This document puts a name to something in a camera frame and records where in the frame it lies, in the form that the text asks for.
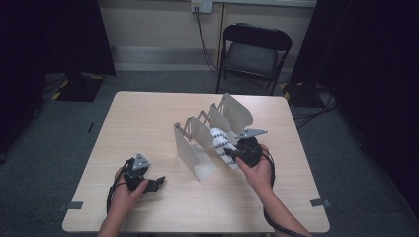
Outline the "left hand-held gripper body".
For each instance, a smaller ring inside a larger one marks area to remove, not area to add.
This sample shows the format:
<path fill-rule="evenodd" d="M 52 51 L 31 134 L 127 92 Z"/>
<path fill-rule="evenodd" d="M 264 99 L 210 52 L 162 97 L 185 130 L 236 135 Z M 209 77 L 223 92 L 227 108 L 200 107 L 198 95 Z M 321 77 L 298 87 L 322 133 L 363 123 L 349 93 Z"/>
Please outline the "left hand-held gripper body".
<path fill-rule="evenodd" d="M 142 154 L 137 154 L 126 161 L 124 178 L 130 191 L 134 191 L 145 180 L 144 175 L 149 166 L 150 162 Z"/>

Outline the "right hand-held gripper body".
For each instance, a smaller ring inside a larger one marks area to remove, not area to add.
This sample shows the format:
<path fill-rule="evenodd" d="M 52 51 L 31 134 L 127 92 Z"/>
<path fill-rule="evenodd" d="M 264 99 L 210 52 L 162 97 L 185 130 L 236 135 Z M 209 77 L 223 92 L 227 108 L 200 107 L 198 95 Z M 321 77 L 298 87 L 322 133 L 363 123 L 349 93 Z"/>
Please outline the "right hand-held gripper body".
<path fill-rule="evenodd" d="M 241 161 L 248 167 L 256 166 L 261 158 L 265 156 L 263 148 L 257 140 L 257 136 L 266 133 L 267 130 L 263 129 L 245 129 L 236 135 L 237 143 L 235 147 L 237 148 L 238 154 L 234 156 L 241 157 L 243 159 Z"/>

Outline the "white patterned cloth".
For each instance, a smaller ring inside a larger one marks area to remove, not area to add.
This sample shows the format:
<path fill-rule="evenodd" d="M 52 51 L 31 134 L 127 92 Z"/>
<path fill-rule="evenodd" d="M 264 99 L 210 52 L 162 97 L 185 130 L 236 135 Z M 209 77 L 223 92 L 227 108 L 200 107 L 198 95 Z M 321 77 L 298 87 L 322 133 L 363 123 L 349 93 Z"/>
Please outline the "white patterned cloth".
<path fill-rule="evenodd" d="M 219 128 L 211 128 L 209 131 L 213 138 L 213 149 L 231 169 L 237 169 L 238 164 L 236 161 L 225 152 L 226 149 L 230 151 L 237 150 L 237 148 L 228 140 L 227 134 Z"/>

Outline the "grey metal expandable rack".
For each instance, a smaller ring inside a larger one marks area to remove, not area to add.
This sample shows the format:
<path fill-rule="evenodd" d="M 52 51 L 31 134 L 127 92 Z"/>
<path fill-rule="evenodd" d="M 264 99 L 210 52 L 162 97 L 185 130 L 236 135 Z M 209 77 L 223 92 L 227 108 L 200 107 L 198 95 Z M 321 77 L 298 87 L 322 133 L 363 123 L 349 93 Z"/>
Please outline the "grey metal expandable rack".
<path fill-rule="evenodd" d="M 217 166 L 208 156 L 208 151 L 214 151 L 220 158 L 212 147 L 210 129 L 223 130 L 235 146 L 235 136 L 252 124 L 253 116 L 250 111 L 231 95 L 224 94 L 218 105 L 213 103 L 206 111 L 201 110 L 196 117 L 190 116 L 184 125 L 174 125 L 178 156 L 198 181 L 202 182 L 217 170 Z"/>

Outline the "person's left hand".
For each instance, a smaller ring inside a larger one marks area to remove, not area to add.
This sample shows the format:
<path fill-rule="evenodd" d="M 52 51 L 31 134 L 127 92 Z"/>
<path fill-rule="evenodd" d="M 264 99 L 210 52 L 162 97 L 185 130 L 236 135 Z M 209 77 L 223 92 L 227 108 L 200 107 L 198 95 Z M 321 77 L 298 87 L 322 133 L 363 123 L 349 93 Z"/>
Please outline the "person's left hand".
<path fill-rule="evenodd" d="M 111 201 L 111 207 L 108 215 L 116 219 L 125 219 L 130 211 L 135 207 L 137 201 L 147 188 L 148 180 L 142 181 L 139 186 L 131 191 L 125 183 L 125 178 L 121 175 L 122 169 L 118 169 L 115 178 L 117 186 Z"/>

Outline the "person's right hand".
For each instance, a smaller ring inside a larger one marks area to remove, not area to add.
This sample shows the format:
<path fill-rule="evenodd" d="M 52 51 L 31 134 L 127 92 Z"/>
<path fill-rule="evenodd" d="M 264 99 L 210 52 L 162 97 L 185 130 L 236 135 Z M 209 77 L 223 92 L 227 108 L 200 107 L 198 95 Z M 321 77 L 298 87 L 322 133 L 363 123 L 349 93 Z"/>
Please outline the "person's right hand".
<path fill-rule="evenodd" d="M 241 160 L 236 160 L 236 163 L 246 177 L 247 183 L 252 187 L 257 195 L 273 191 L 271 185 L 272 168 L 269 159 L 269 149 L 264 144 L 261 146 L 265 156 L 261 158 L 256 166 L 248 167 Z"/>

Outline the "grey tape strip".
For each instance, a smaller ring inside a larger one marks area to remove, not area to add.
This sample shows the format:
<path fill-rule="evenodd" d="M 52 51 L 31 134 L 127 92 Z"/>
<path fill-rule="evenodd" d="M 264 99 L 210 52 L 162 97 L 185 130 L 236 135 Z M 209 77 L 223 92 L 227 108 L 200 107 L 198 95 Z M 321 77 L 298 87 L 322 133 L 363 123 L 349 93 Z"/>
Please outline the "grey tape strip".
<path fill-rule="evenodd" d="M 327 208 L 331 205 L 329 200 L 323 198 L 313 199 L 310 203 L 313 207 L 323 206 Z"/>
<path fill-rule="evenodd" d="M 68 202 L 68 203 L 61 204 L 57 208 L 57 210 L 64 212 L 64 211 L 66 211 L 68 209 L 81 209 L 82 206 L 83 206 L 83 202 L 82 201 L 71 201 L 71 202 Z"/>

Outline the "black folding chair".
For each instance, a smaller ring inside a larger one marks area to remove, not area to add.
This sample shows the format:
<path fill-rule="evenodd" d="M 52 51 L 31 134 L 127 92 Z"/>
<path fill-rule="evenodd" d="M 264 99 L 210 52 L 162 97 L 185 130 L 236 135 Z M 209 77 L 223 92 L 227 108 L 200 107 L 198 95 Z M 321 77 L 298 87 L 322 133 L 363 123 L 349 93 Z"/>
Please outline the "black folding chair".
<path fill-rule="evenodd" d="M 292 45 L 291 37 L 278 29 L 247 23 L 227 26 L 222 32 L 216 90 L 221 78 L 232 74 L 267 82 L 273 95 Z"/>

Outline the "black stand base yellow tape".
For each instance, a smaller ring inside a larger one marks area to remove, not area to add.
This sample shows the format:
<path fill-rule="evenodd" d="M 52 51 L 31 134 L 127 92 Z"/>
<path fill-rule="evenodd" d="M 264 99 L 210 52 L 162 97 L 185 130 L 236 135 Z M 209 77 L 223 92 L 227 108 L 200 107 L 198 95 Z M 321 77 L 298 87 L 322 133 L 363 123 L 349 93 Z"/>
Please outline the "black stand base yellow tape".
<path fill-rule="evenodd" d="M 101 75 L 66 73 L 52 98 L 57 101 L 93 102 L 104 79 Z"/>

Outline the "black curtain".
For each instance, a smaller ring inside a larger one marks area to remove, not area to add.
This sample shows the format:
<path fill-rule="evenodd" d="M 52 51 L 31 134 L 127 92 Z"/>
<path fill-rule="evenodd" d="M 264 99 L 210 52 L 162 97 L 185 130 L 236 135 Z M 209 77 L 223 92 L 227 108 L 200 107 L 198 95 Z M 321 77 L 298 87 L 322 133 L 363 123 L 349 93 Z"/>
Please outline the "black curtain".
<path fill-rule="evenodd" d="M 0 156 L 55 73 L 116 74 L 99 0 L 0 0 Z"/>
<path fill-rule="evenodd" d="M 419 0 L 317 0 L 291 81 L 334 89 L 419 214 Z"/>

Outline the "beige wall conduit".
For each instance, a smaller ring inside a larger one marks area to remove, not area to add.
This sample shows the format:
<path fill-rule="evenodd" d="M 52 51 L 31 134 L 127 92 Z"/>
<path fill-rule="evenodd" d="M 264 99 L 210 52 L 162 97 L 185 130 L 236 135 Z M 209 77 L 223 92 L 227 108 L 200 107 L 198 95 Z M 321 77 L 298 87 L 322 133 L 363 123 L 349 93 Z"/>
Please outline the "beige wall conduit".
<path fill-rule="evenodd" d="M 216 54 L 216 66 L 219 69 L 221 54 L 222 54 L 222 44 L 223 44 L 223 30 L 225 28 L 227 8 L 226 3 L 219 3 L 219 16 L 218 16 L 218 43 L 217 43 L 217 54 Z"/>

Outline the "white wall socket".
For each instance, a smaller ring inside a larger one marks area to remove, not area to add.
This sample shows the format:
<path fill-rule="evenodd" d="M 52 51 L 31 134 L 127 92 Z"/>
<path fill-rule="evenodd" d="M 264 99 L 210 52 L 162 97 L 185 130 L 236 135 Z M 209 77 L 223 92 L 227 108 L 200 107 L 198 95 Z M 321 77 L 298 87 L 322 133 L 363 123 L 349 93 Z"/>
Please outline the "white wall socket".
<path fill-rule="evenodd" d="M 191 11 L 193 13 L 211 14 L 213 3 L 211 0 L 191 0 Z"/>

